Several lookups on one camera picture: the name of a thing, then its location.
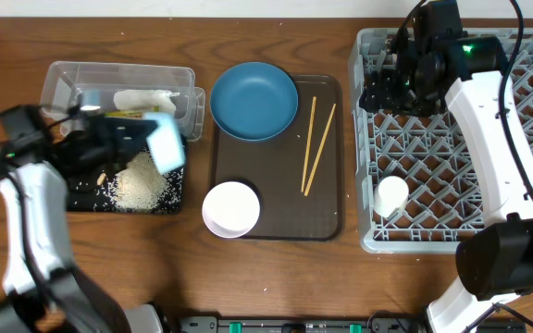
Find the white tissue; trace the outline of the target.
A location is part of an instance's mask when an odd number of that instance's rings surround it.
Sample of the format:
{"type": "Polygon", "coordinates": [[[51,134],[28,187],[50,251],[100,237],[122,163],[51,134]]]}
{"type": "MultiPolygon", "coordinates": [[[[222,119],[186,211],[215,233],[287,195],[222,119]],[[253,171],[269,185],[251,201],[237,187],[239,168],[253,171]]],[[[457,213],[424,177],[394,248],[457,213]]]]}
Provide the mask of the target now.
{"type": "Polygon", "coordinates": [[[177,107],[172,97],[178,92],[165,90],[124,90],[114,94],[113,103],[120,111],[156,111],[174,115],[177,107]]]}

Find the light blue bowl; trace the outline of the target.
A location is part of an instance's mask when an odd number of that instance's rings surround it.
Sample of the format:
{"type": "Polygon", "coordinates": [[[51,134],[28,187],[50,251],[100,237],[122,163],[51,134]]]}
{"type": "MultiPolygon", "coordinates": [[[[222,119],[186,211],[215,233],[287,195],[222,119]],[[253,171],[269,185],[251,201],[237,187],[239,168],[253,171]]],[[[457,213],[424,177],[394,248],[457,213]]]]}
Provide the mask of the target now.
{"type": "Polygon", "coordinates": [[[146,138],[150,155],[160,175],[183,167],[186,154],[176,120],[168,113],[149,112],[144,120],[154,121],[156,129],[146,138]]]}

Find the yellow snack wrapper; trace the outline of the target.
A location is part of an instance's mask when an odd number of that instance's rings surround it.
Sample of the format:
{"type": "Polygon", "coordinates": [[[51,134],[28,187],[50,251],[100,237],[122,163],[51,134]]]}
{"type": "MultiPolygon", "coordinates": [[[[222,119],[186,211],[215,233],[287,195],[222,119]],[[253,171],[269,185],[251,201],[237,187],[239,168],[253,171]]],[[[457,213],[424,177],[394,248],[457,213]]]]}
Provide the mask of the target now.
{"type": "Polygon", "coordinates": [[[107,117],[125,117],[125,118],[142,118],[146,113],[157,113],[159,109],[153,107],[151,109],[126,109],[126,110],[115,110],[106,112],[107,117]]]}

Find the white cup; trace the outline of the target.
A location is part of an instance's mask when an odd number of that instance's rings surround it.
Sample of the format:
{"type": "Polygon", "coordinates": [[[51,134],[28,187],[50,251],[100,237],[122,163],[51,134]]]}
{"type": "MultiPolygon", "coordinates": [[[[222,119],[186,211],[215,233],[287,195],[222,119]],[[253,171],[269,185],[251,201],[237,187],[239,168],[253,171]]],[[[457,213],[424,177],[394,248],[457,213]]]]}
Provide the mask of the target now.
{"type": "Polygon", "coordinates": [[[408,196],[409,188],[404,179],[387,176],[374,189],[373,209],[381,217],[390,217],[406,207],[408,196]]]}

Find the dark blue plate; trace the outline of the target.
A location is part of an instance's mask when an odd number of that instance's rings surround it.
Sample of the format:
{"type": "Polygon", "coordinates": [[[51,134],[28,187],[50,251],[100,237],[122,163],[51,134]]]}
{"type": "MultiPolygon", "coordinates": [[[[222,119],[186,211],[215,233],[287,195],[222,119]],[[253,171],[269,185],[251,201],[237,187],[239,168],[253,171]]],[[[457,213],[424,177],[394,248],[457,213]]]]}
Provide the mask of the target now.
{"type": "Polygon", "coordinates": [[[210,93],[212,117],[219,129],[247,142],[280,135],[293,122],[298,106],[299,94],[291,76],[264,62],[227,69],[210,93]]]}

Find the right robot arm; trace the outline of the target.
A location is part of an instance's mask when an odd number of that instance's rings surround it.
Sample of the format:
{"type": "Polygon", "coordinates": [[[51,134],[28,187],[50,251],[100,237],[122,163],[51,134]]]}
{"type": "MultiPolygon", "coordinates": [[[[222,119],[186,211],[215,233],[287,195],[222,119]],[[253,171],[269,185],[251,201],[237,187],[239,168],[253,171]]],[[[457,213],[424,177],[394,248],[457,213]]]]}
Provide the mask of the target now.
{"type": "Polygon", "coordinates": [[[496,36],[470,36],[454,1],[419,2],[390,53],[395,68],[368,75],[359,105],[410,117],[450,113],[470,153],[485,223],[457,246],[457,278],[410,328],[472,332],[533,293],[533,154],[514,105],[516,55],[496,36]]]}

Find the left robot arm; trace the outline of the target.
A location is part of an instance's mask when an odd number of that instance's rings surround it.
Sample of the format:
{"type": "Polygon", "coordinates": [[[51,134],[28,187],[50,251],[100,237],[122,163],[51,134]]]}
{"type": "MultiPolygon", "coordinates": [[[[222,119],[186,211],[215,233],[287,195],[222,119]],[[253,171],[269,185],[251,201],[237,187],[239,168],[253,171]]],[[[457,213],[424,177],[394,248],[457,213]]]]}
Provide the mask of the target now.
{"type": "Polygon", "coordinates": [[[152,303],[123,309],[76,265],[67,223],[68,182],[102,167],[124,169],[148,148],[160,174],[182,167],[184,151],[170,114],[140,119],[68,110],[83,129],[55,142],[39,105],[0,113],[7,139],[0,150],[0,193],[6,205],[8,259],[0,332],[35,332],[47,312],[64,314],[58,332],[167,332],[152,303]]]}

